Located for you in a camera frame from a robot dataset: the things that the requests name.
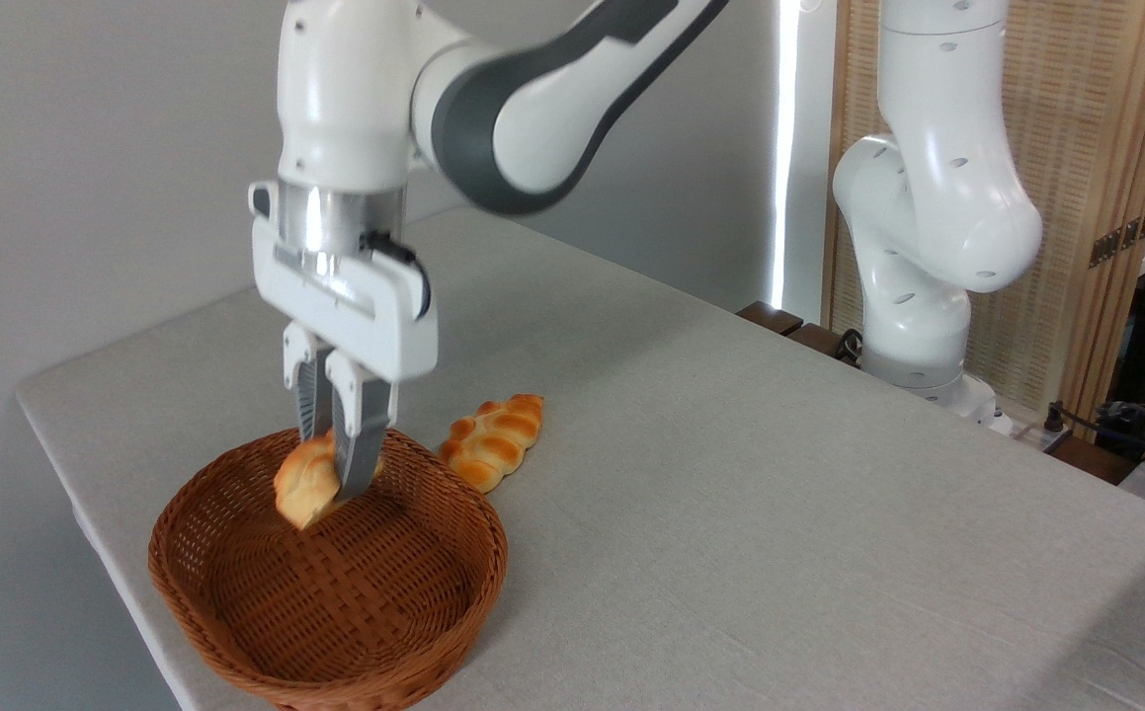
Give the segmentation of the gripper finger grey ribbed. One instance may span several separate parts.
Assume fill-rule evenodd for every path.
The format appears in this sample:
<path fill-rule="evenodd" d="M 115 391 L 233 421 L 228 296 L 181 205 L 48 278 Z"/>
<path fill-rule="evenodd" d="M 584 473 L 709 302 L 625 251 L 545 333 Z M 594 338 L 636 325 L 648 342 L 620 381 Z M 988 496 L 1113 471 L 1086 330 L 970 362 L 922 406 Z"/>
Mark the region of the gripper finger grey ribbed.
<path fill-rule="evenodd" d="M 342 351 L 325 360 L 332 387 L 331 414 L 334 463 L 339 477 L 335 501 L 345 503 L 368 491 L 382 455 L 388 424 L 394 419 L 394 384 L 385 381 Z"/>
<path fill-rule="evenodd" d="M 327 434 L 333 425 L 333 388 L 325 365 L 332 346 L 309 329 L 291 321 L 283 332 L 284 384 L 297 398 L 297 422 L 301 440 Z"/>

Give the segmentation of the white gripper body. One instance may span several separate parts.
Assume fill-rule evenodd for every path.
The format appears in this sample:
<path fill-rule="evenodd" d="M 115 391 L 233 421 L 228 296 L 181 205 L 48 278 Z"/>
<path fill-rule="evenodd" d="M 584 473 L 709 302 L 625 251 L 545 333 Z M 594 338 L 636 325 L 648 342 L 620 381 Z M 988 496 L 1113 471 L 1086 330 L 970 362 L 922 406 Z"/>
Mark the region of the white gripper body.
<path fill-rule="evenodd" d="M 279 197 L 275 182 L 248 188 L 262 300 L 387 382 L 432 372 L 440 356 L 437 307 L 417 258 L 395 247 L 319 256 L 289 246 L 276 226 Z"/>

